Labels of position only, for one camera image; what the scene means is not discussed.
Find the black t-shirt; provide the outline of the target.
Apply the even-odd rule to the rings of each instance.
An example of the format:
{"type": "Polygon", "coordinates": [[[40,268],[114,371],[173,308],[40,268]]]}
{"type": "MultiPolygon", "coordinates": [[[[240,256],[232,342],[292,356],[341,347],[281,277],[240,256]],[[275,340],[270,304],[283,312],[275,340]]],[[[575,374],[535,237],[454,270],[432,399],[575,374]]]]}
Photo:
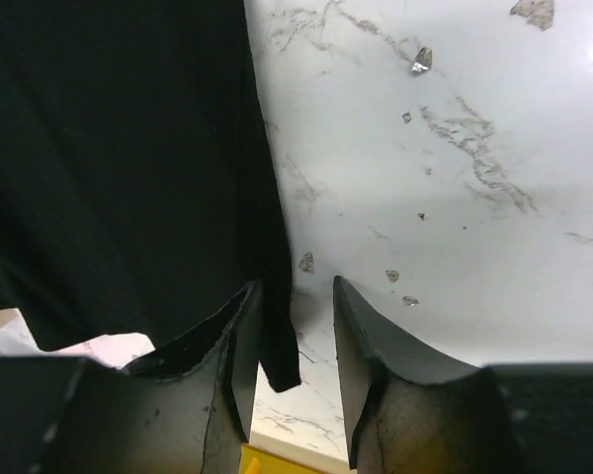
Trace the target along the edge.
{"type": "Polygon", "coordinates": [[[0,1],[0,310],[39,348],[163,346],[260,280],[300,383],[292,257],[240,1],[0,1]]]}

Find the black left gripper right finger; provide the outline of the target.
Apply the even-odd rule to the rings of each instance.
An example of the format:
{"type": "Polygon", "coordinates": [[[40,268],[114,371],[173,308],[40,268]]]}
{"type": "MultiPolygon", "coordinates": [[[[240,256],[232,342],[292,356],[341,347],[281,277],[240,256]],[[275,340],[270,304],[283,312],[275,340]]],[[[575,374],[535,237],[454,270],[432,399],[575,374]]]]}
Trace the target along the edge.
{"type": "Polygon", "coordinates": [[[593,362],[476,367],[333,282],[350,467],[360,473],[593,473],[593,362]]]}

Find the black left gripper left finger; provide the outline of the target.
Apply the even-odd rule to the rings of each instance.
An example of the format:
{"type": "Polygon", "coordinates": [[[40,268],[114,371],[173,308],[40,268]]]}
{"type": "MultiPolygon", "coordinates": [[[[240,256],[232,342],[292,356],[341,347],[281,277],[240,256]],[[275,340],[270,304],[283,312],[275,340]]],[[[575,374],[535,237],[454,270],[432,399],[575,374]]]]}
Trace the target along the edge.
{"type": "Polygon", "coordinates": [[[121,369],[0,357],[0,473],[234,473],[249,438],[263,291],[121,369]]]}

